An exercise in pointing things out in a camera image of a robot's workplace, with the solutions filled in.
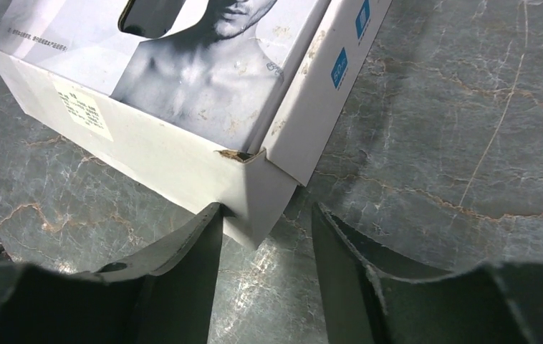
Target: paper label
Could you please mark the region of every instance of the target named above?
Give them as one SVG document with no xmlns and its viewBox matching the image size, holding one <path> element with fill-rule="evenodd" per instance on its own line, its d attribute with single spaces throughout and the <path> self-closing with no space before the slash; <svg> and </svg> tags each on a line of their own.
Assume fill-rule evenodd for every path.
<svg viewBox="0 0 543 344">
<path fill-rule="evenodd" d="M 341 87 L 341 83 L 343 82 L 345 72 L 347 71 L 347 53 L 345 52 L 345 48 L 341 49 L 341 52 L 339 53 L 339 57 L 337 58 L 337 61 L 335 62 L 335 66 L 332 68 L 332 71 L 330 73 L 330 76 L 332 77 L 332 83 L 335 85 L 336 89 L 339 89 Z"/>
<path fill-rule="evenodd" d="M 69 85 L 63 85 L 59 82 L 54 83 L 54 88 L 59 93 L 69 116 L 74 122 L 113 141 L 111 132 L 107 128 L 105 119 L 102 117 L 94 99 Z"/>
<path fill-rule="evenodd" d="M 358 18 L 356 18 L 356 34 L 358 35 L 358 39 L 362 38 L 362 35 L 365 33 L 369 22 L 370 22 L 370 4 L 369 4 L 369 0 L 365 0 L 365 3 L 362 4 L 362 8 L 360 9 L 360 12 L 358 13 Z"/>
</svg>

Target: tattoo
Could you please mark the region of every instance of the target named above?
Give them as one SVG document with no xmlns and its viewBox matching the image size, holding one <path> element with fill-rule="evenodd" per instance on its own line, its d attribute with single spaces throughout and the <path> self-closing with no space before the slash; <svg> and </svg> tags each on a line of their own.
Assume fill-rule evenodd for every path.
<svg viewBox="0 0 543 344">
<path fill-rule="evenodd" d="M 280 68 L 280 66 L 278 66 L 277 64 L 275 64 L 273 62 L 270 62 L 270 63 L 267 64 L 267 69 L 270 72 L 274 72 L 274 74 L 277 77 L 283 77 L 284 78 L 284 72 L 282 71 L 282 68 Z"/>
</svg>

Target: blue label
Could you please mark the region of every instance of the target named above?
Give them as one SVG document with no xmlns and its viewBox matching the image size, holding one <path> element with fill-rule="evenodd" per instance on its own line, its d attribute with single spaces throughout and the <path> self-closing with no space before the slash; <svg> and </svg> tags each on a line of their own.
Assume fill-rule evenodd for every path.
<svg viewBox="0 0 543 344">
<path fill-rule="evenodd" d="M 339 88 L 341 85 L 341 80 L 343 80 L 343 75 L 347 69 L 347 54 L 345 53 L 345 48 L 341 49 L 339 57 L 335 62 L 335 66 L 332 68 L 330 76 L 332 77 L 332 83 L 335 84 L 335 88 Z"/>
<path fill-rule="evenodd" d="M 366 26 L 370 19 L 370 4 L 369 0 L 365 0 L 365 3 L 362 4 L 362 8 L 358 13 L 358 18 L 356 18 L 356 33 L 358 34 L 358 39 L 362 37 L 362 34 L 365 33 Z"/>
</svg>

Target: marble floor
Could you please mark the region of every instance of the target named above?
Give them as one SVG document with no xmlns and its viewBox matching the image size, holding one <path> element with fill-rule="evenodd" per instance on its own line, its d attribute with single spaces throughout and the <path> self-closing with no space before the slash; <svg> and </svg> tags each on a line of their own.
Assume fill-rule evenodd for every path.
<svg viewBox="0 0 543 344">
<path fill-rule="evenodd" d="M 313 201 L 437 267 L 543 260 L 543 0 L 393 1 L 309 185 L 259 250 L 225 240 L 210 343 L 327 342 Z M 0 78 L 16 261 L 96 269 L 190 216 L 25 115 Z"/>
</svg>

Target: metal jaw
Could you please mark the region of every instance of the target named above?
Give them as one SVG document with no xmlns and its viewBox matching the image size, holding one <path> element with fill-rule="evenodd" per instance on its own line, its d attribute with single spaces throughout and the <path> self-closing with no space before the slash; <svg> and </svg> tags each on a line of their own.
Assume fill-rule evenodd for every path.
<svg viewBox="0 0 543 344">
<path fill-rule="evenodd" d="M 329 342 L 543 343 L 543 264 L 451 273 L 418 263 L 315 204 L 312 238 Z"/>
<path fill-rule="evenodd" d="M 97 272 L 0 263 L 0 343 L 206 343 L 221 206 Z"/>
</svg>

